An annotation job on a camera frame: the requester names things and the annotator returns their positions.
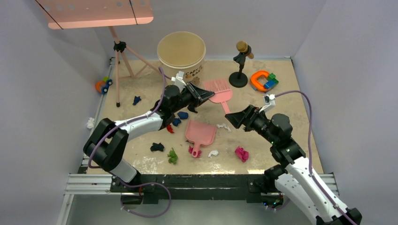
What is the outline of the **pink hand brush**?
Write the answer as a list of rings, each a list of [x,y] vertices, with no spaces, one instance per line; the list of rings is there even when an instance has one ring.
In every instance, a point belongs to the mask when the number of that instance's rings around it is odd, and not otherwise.
[[[206,90],[215,93],[209,100],[212,103],[221,104],[225,114],[230,113],[227,102],[232,99],[233,93],[226,78],[204,81],[203,86]]]

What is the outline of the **pink plastic dustpan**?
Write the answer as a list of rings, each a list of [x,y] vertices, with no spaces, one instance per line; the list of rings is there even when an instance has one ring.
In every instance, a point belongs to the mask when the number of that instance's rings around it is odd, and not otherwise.
[[[185,136],[188,141],[194,144],[191,156],[197,158],[201,145],[210,145],[213,143],[217,127],[201,123],[195,120],[189,120]]]

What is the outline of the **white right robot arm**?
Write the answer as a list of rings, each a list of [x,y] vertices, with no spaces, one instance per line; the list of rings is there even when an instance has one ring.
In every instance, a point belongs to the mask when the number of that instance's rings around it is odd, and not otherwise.
[[[271,143],[270,151],[278,165],[264,172],[263,192],[282,192],[307,216],[313,225],[359,225],[362,214],[349,208],[334,194],[311,167],[310,160],[292,138],[290,119],[274,114],[268,119],[258,107],[249,105],[225,118],[233,127],[255,131]]]

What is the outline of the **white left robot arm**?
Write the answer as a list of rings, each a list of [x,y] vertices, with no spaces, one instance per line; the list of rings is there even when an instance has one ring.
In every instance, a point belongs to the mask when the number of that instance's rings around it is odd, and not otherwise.
[[[136,191],[141,184],[141,174],[123,159],[126,144],[136,137],[166,128],[174,120],[175,113],[183,108],[195,112],[196,107],[214,95],[213,91],[190,82],[182,89],[168,85],[148,112],[127,120],[102,119],[84,145],[83,152],[99,168],[117,177],[127,191]]]

